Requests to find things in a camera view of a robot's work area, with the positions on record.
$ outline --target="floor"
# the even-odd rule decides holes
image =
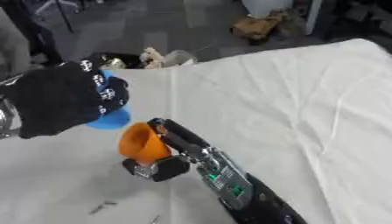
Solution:
[[[74,14],[71,34],[56,9],[43,15],[66,60],[79,60],[93,52],[139,54],[152,46],[162,54],[181,49],[199,61],[242,53],[318,44],[316,38],[272,38],[260,46],[230,34],[229,27],[247,12],[232,0],[108,0]]]

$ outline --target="blue object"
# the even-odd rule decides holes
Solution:
[[[106,81],[109,80],[109,77],[113,76],[110,71],[107,70],[102,70],[103,75],[105,76]],[[97,89],[97,91],[102,91],[105,89],[107,85],[100,87],[100,89]],[[86,125],[88,127],[91,127],[93,129],[98,129],[98,130],[116,130],[120,129],[123,126],[127,125],[130,122],[130,111],[125,105],[122,108],[119,108],[116,111],[113,111],[112,113],[108,115],[103,115],[101,116],[98,120],[94,122],[88,122]]]

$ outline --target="prosthetic hand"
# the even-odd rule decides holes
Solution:
[[[228,213],[240,224],[306,224],[306,221],[270,190],[263,182],[241,170],[235,162],[223,151],[216,149],[190,130],[172,120],[153,119],[148,122],[148,131],[155,136],[143,135],[141,130],[135,129],[123,136],[122,141],[133,139],[136,146],[132,153],[124,151],[120,145],[120,152],[130,157],[123,165],[133,175],[163,181],[172,179],[190,169],[195,164],[198,174],[204,183],[216,193],[220,203]],[[156,159],[146,154],[152,144],[149,137],[158,137],[165,145],[178,152],[171,156],[167,152]]]

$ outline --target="debris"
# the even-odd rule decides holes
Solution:
[[[105,200],[102,204],[91,210],[88,214],[93,215],[99,213],[102,209],[107,208],[108,206],[116,206],[117,202],[111,200]]]

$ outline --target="chair leg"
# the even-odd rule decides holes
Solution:
[[[39,7],[36,11],[35,14],[39,15],[42,13],[42,11],[45,11],[47,8],[49,8],[52,4],[55,4],[55,0],[50,0],[47,1],[44,5],[42,5],[41,7]]]
[[[59,0],[59,2],[61,4],[64,4],[64,5],[68,5],[68,6],[74,7],[74,8],[76,8],[76,10],[79,9],[79,5],[77,3],[72,3],[72,2],[69,2],[69,1],[66,1],[66,0]]]
[[[64,12],[64,9],[63,9],[63,6],[61,5],[60,0],[55,0],[55,1],[56,1],[56,4],[57,4],[57,8],[59,8],[60,14],[63,17],[64,22],[66,23],[66,27],[68,28],[68,30],[71,33],[74,33],[74,28],[72,27],[71,23],[69,22],[68,17],[66,15],[66,13]]]

